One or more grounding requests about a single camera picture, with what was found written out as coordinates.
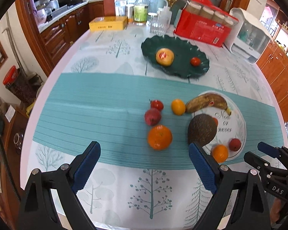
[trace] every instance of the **blue gripper pad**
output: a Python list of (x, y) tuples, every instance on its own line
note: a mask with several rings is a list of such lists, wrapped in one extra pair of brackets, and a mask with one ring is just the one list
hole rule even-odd
[(270, 157), (276, 158), (280, 155), (278, 148), (275, 148), (269, 144), (266, 144), (264, 142), (260, 142), (257, 145), (258, 150), (260, 150), (261, 152), (269, 155)]
[(189, 157), (205, 189), (211, 191), (212, 194), (215, 194), (217, 192), (217, 186), (214, 172), (194, 143), (189, 146)]
[(74, 184), (71, 186), (74, 194), (85, 187), (85, 184), (100, 157), (100, 151), (100, 144), (93, 141), (83, 152), (83, 154), (76, 156), (72, 161), (71, 166), (73, 165), (73, 162), (75, 162), (75, 165), (77, 165), (77, 169), (73, 175)]

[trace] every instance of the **banana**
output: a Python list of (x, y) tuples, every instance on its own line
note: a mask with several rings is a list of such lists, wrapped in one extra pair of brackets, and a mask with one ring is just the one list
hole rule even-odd
[(213, 106), (216, 108), (223, 109), (227, 112), (228, 115), (231, 115), (232, 113), (231, 110), (228, 108), (225, 99), (220, 95), (214, 93), (203, 94), (190, 100), (185, 105), (186, 107), (185, 111), (187, 113), (193, 113), (207, 106)]

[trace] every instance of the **paper note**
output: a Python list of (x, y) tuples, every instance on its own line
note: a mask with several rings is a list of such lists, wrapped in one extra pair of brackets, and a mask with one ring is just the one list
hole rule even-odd
[(11, 119), (13, 118), (15, 112), (16, 111), (15, 111), (14, 107), (10, 105), (10, 107), (8, 108), (8, 111), (5, 114), (5, 117), (9, 123), (11, 122)]

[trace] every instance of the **metal can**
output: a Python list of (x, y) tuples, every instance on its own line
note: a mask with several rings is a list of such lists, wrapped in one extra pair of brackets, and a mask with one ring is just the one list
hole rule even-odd
[(126, 4), (125, 15), (128, 17), (128, 23), (133, 22), (133, 9), (134, 9), (134, 4)]

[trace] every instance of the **yellow box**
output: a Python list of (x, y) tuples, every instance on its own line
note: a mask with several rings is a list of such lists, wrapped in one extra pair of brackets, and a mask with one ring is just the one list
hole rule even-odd
[(127, 23), (128, 19), (126, 16), (105, 16), (95, 18), (89, 25), (91, 31), (123, 30)]

